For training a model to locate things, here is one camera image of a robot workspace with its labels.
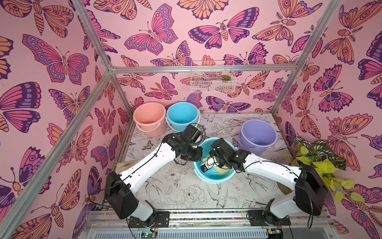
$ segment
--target mounting plate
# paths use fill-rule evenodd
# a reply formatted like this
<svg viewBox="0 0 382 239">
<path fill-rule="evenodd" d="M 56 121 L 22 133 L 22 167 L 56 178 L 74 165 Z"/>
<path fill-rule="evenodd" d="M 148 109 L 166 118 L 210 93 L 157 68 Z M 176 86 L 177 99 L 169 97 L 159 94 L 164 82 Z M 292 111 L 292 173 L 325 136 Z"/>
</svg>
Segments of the mounting plate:
<svg viewBox="0 0 382 239">
<path fill-rule="evenodd" d="M 248 219 L 251 222 L 251 226 L 269 226 L 263 216 L 262 216 L 262 210 L 249 210 L 248 211 Z M 290 225 L 290 220 L 285 218 L 279 219 L 281 226 L 288 226 Z"/>
<path fill-rule="evenodd" d="M 157 211 L 156 218 L 158 219 L 157 228 L 168 228 L 168 222 L 170 220 L 169 211 Z M 135 217 L 130 217 L 129 227 L 131 228 L 145 228 L 142 221 Z"/>
</svg>

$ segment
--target white wire basket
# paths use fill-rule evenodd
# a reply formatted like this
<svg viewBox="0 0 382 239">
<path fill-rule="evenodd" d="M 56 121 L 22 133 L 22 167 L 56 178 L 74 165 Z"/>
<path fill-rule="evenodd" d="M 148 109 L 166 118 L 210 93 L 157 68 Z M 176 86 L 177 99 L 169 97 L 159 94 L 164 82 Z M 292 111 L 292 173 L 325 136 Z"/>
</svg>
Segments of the white wire basket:
<svg viewBox="0 0 382 239">
<path fill-rule="evenodd" d="M 206 66 L 211 65 L 212 61 L 193 61 L 191 66 L 191 92 L 223 92 L 232 93 L 236 86 L 236 76 L 233 65 L 220 65 L 218 68 L 211 66 L 210 71 L 200 70 L 194 64 Z"/>
</svg>

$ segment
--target metal rail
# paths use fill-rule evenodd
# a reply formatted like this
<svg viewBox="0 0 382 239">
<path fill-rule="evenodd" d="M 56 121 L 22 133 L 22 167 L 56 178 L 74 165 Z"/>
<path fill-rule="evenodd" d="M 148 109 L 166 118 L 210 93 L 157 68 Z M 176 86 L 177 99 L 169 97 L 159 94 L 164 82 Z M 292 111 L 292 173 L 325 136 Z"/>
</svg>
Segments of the metal rail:
<svg viewBox="0 0 382 239">
<path fill-rule="evenodd" d="M 308 60 L 309 55 L 313 51 L 314 47 L 316 46 L 318 40 L 324 33 L 326 27 L 328 26 L 330 20 L 334 16 L 334 14 L 337 11 L 337 8 L 340 6 L 342 0 L 331 0 L 329 4 L 326 6 L 326 9 L 324 10 L 324 13 L 320 17 L 320 20 L 317 22 L 317 25 L 309 37 L 308 42 L 306 43 L 302 53 L 298 57 L 298 60 L 296 62 L 297 68 L 293 72 L 289 74 L 288 79 L 286 80 L 284 87 L 281 89 L 280 93 L 278 94 L 278 97 L 276 101 L 274 102 L 271 114 L 275 115 L 278 108 L 281 105 L 281 102 L 284 100 L 285 96 L 287 95 L 289 89 L 292 87 L 293 83 L 296 81 L 298 74 L 300 73 L 301 69 L 303 68 L 305 62 Z"/>
</svg>

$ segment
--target floral tabletop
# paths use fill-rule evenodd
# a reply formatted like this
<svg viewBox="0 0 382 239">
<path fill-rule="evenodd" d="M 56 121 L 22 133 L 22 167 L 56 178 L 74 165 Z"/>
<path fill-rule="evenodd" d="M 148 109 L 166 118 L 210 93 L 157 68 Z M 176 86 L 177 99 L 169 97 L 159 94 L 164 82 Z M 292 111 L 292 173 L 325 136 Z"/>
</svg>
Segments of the floral tabletop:
<svg viewBox="0 0 382 239">
<path fill-rule="evenodd" d="M 277 143 L 261 157 L 290 163 L 292 158 L 283 156 L 289 150 L 271 114 L 202 114 L 200 124 L 206 129 L 206 137 L 223 137 L 238 146 L 241 126 L 249 119 L 269 122 L 278 134 Z M 135 129 L 125 161 L 143 159 L 171 132 L 167 126 L 160 137 L 148 138 Z M 140 200 L 147 200 L 158 209 L 258 208 L 264 207 L 270 199 L 282 196 L 275 181 L 255 174 L 236 173 L 221 184 L 207 184 L 196 175 L 192 162 L 180 165 L 174 161 L 154 173 L 137 192 Z"/>
</svg>

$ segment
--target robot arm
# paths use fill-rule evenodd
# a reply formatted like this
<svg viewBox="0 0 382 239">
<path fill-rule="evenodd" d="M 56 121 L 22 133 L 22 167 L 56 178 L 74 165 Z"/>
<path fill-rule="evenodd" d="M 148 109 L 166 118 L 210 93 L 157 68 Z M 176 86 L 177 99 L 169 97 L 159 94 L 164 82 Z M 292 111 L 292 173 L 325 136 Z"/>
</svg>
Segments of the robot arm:
<svg viewBox="0 0 382 239">
<path fill-rule="evenodd" d="M 120 175 L 110 173 L 106 179 L 105 198 L 120 219 L 134 216 L 144 225 L 151 226 L 155 221 L 155 210 L 144 201 L 139 201 L 134 193 L 146 180 L 166 163 L 179 155 L 182 159 L 200 161 L 202 148 L 195 141 L 200 131 L 188 125 L 184 132 L 166 135 L 162 143 L 147 157 Z M 302 168 L 287 166 L 268 161 L 245 150 L 235 151 L 223 138 L 212 144 L 210 159 L 201 166 L 202 172 L 212 168 L 227 166 L 241 172 L 249 172 L 270 178 L 294 189 L 283 198 L 272 199 L 263 212 L 269 224 L 275 225 L 278 218 L 304 211 L 320 215 L 327 188 L 314 168 L 304 165 Z"/>
</svg>

